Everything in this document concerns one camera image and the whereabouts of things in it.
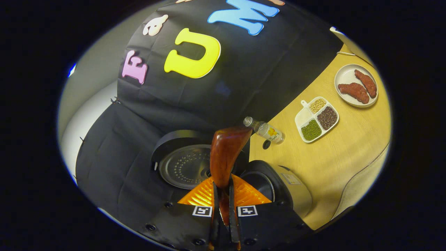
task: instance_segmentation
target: bottle label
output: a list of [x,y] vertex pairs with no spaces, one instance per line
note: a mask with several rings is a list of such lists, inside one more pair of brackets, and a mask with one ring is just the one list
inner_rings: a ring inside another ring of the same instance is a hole
[[277,143],[282,139],[282,132],[268,124],[268,131],[262,137],[273,143]]

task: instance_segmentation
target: black screw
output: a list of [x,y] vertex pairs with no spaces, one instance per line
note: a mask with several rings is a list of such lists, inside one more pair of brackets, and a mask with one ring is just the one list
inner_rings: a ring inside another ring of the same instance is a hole
[[201,245],[203,245],[203,244],[204,244],[204,241],[203,241],[203,240],[200,240],[200,239],[195,239],[195,240],[194,240],[194,245],[201,246]]
[[248,245],[248,246],[252,246],[255,243],[256,243],[256,240],[254,240],[254,239],[246,239],[245,240],[245,245]]
[[149,231],[154,231],[157,229],[154,225],[150,225],[150,224],[146,224],[145,228],[147,228],[147,230],[149,230]]
[[263,142],[263,149],[268,149],[268,147],[271,145],[271,141],[269,140],[265,140],[265,142]]

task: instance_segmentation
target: wooden table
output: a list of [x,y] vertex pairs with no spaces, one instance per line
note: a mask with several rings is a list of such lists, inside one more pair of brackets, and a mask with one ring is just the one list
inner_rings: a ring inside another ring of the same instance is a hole
[[[341,51],[351,53],[345,45]],[[363,66],[375,77],[379,93],[371,107],[349,105],[335,90],[337,71],[351,63]],[[317,96],[324,97],[336,108],[339,122],[318,140],[305,143],[294,118],[302,109],[301,100],[310,102]],[[383,153],[390,141],[392,126],[389,99],[378,72],[361,58],[343,54],[336,55],[329,66],[268,123],[285,133],[285,141],[280,145],[271,144],[264,150],[264,138],[253,135],[249,161],[261,159],[286,166],[304,182],[313,204],[303,220],[313,230],[333,217],[350,178],[373,165],[374,160]]]

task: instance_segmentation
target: plastic water bottle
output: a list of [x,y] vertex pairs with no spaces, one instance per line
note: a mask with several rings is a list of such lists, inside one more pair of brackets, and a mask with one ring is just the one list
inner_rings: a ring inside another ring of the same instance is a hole
[[264,137],[273,143],[280,144],[285,140],[285,135],[280,130],[272,127],[264,121],[257,121],[252,117],[246,117],[243,120],[243,124],[247,127],[251,127],[257,135]]

